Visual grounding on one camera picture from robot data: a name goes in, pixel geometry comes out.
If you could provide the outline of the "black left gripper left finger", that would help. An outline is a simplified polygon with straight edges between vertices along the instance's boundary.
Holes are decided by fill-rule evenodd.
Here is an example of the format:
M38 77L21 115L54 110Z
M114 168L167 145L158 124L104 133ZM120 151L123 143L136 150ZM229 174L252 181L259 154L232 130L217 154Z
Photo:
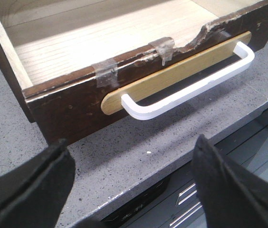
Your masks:
M55 227L74 179L65 139L0 176L0 228Z

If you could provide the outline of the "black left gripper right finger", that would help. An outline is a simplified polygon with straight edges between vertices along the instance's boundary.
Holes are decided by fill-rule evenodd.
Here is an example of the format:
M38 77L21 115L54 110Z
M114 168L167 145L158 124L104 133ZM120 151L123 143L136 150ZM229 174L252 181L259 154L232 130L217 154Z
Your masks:
M201 134L192 173L209 228L268 228L268 182L221 153Z

